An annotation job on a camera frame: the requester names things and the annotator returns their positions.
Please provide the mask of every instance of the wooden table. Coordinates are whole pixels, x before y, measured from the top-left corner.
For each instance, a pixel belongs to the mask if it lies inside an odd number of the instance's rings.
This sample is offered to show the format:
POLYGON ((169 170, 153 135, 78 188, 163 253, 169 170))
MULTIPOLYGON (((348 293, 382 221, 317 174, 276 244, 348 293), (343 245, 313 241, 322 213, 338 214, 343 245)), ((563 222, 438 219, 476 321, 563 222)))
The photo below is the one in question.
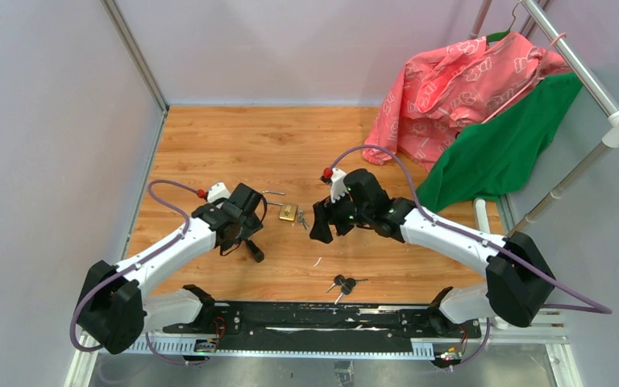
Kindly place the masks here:
MULTIPOLYGON (((258 191, 284 191, 284 197, 269 199, 297 203, 311 224, 312 204, 329 193, 319 181, 322 170, 364 141, 375 114, 375 108, 354 107, 173 107, 151 180, 171 179, 203 189, 224 181, 230 190, 243 182, 258 191)), ((405 164, 415 183, 424 180, 422 168, 410 160, 405 164)), ((391 197, 411 197, 394 162, 371 165, 355 152, 339 167, 346 172, 367 168, 391 197)), ((188 213, 202 204, 192 193, 175 187, 159 186, 156 193, 188 213)), ((488 213, 493 231, 501 232, 493 203, 488 204, 488 213)), ((475 227, 470 202, 453 205, 442 215, 475 227)), ((178 214, 146 195, 128 256, 180 224, 178 214)), ((279 220, 278 207, 272 206, 264 229, 253 237, 266 255, 262 263, 257 264, 245 247, 226 257, 219 256, 217 249, 188 263, 156 292, 195 284, 222 300, 325 302, 338 296, 338 290, 326 294, 326 289, 337 274, 343 274, 369 280, 345 302, 430 302, 443 287, 482 281, 469 268, 437 252, 379 237, 373 231, 355 229, 327 245, 310 240, 308 234, 299 224, 279 220), (319 257, 322 260, 315 266, 319 257)))

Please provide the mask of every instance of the pink jacket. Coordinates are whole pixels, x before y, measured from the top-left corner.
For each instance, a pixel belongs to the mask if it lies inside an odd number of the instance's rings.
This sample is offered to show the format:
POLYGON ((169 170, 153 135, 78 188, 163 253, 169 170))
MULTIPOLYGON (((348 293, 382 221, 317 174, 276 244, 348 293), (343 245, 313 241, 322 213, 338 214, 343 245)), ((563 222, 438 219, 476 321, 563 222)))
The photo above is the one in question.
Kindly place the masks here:
MULTIPOLYGON (((559 54, 516 32, 490 48, 482 37, 418 54, 397 76, 365 143, 399 149, 430 171, 464 127, 483 122, 532 82, 511 104, 525 97, 538 82, 538 64, 541 76, 570 71, 559 54)), ((362 156, 372 164, 390 160, 374 149, 362 156)))

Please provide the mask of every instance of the metal pole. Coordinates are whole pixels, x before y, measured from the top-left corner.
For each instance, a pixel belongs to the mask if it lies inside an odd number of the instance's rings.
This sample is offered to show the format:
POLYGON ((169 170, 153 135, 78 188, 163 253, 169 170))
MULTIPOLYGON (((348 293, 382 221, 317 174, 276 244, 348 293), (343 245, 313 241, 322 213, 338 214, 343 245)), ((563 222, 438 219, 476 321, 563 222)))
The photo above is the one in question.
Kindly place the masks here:
MULTIPOLYGON (((543 10, 547 10, 549 8, 549 5, 551 4, 551 0, 539 0, 538 4, 543 10)), ((523 27, 521 27, 519 33, 526 38, 530 38, 530 36, 533 35, 533 32, 535 32, 536 26, 537 24, 535 23, 535 19, 528 18, 526 19, 526 22, 523 23, 523 27)))
POLYGON ((542 198, 542 200, 532 209, 526 216, 521 219, 520 222, 509 232, 509 235, 513 235, 516 231, 522 231, 531 223, 537 222, 539 216, 543 214, 554 202, 559 200, 563 193, 566 192, 574 183, 576 183, 594 163, 600 158, 606 156, 612 148, 604 145, 604 143, 598 143, 597 146, 589 152, 582 161, 580 161, 575 168, 573 168, 566 177, 561 180, 549 193, 542 198))
POLYGON ((488 15, 488 10, 491 5, 492 0, 483 0, 483 4, 480 5, 480 10, 478 10, 476 21, 473 23, 473 28, 471 28, 471 34, 468 36, 468 39, 475 39, 478 37, 478 34, 480 34, 480 28, 485 22, 485 16, 488 15))
POLYGON ((148 68, 148 64, 146 63, 146 59, 143 58, 143 54, 139 49, 139 45, 136 43, 134 36, 131 34, 131 31, 129 31, 127 21, 125 21, 122 15, 122 11, 117 5, 117 2, 115 0, 101 0, 101 4, 103 4, 103 7, 106 8, 106 13, 110 18, 110 21, 115 26, 115 29, 117 30, 120 39, 124 43, 124 47, 127 49, 129 55, 131 56, 131 59, 134 61, 136 69, 139 70, 139 74, 141 74, 143 81, 146 83, 148 90, 151 92, 151 95, 155 100, 158 109, 162 111, 163 115, 166 115, 167 110, 169 109, 169 105, 164 99, 162 91, 160 91, 158 82, 156 81, 155 77, 153 77, 151 70, 148 68))
MULTIPOLYGON (((521 0, 521 3, 523 3, 528 14, 535 20, 547 38, 552 40, 559 36, 556 28, 554 28, 546 17, 544 10, 542 10, 534 0, 521 0)), ((561 53, 563 59, 571 66, 573 73, 583 82, 583 85, 595 99, 596 103, 599 104, 599 107, 606 113, 606 116, 609 117, 611 114, 619 111, 617 102, 611 97, 604 86, 601 85, 599 80, 596 79, 592 71, 585 66, 580 57, 575 54, 566 39, 559 39, 555 47, 561 53)))
MULTIPOLYGON (((523 6, 530 14, 530 17, 542 29, 547 38, 555 39, 559 32, 554 28, 549 19, 546 17, 544 10, 534 0, 521 0, 523 6)), ((583 63, 571 46, 565 39, 559 39, 555 47, 563 59, 570 65, 573 73, 583 82, 585 88, 592 95, 599 107, 606 113, 607 118, 612 118, 619 111, 619 105, 611 97, 609 92, 601 85, 598 79, 592 74, 592 71, 583 63)), ((535 223, 538 217, 543 214, 555 201, 559 200, 563 193, 576 183, 580 177, 598 160, 606 156, 611 151, 612 145, 605 144, 603 141, 597 144, 575 168, 573 168, 566 177, 561 180, 521 221, 509 232, 512 235, 516 231, 524 230, 531 223, 535 223)))

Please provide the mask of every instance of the green cloth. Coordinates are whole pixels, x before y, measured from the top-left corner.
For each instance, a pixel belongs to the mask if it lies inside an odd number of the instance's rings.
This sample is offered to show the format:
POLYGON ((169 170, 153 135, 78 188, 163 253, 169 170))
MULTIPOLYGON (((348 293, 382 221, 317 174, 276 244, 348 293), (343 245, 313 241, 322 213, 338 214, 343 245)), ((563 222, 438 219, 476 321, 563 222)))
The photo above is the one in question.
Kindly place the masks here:
POLYGON ((417 188, 421 204, 438 212, 521 189, 581 87, 573 73, 546 77, 504 113, 464 128, 417 188))

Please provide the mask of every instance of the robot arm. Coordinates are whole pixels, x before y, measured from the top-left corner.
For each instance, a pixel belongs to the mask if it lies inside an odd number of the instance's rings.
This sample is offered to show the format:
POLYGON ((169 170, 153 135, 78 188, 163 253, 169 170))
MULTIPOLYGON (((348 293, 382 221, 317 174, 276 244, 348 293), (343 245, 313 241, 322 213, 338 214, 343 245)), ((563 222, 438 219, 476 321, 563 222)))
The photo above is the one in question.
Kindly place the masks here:
POLYGON ((354 227, 366 228, 401 243, 441 252, 485 278, 485 284, 445 288, 431 302, 427 318, 439 333, 469 319, 494 316, 527 327, 553 289, 491 247, 492 244, 502 246, 553 277, 527 235, 516 233, 507 239, 465 227, 424 209, 425 216, 411 200, 390 198, 366 169, 351 173, 333 169, 322 180, 331 186, 330 196, 314 204, 311 239, 330 243, 333 235, 329 225, 335 226, 337 235, 345 235, 354 227))
POLYGON ((229 193, 220 182, 210 188, 207 201, 191 214, 186 233, 186 224, 182 223, 172 234, 136 256, 115 266, 99 261, 88 271, 80 300, 101 281, 134 267, 100 289, 83 307, 77 320, 109 353, 124 351, 145 331, 177 323, 193 323, 198 319, 204 304, 213 301, 209 294, 194 285, 171 294, 149 295, 193 258, 217 247, 220 255, 226 255, 241 243, 250 248, 255 261, 264 258, 262 251, 249 240, 262 228, 262 220, 255 214, 260 201, 265 202, 262 194, 245 184, 239 184, 233 193, 229 193), (144 264, 139 262, 182 234, 181 239, 159 255, 144 264))

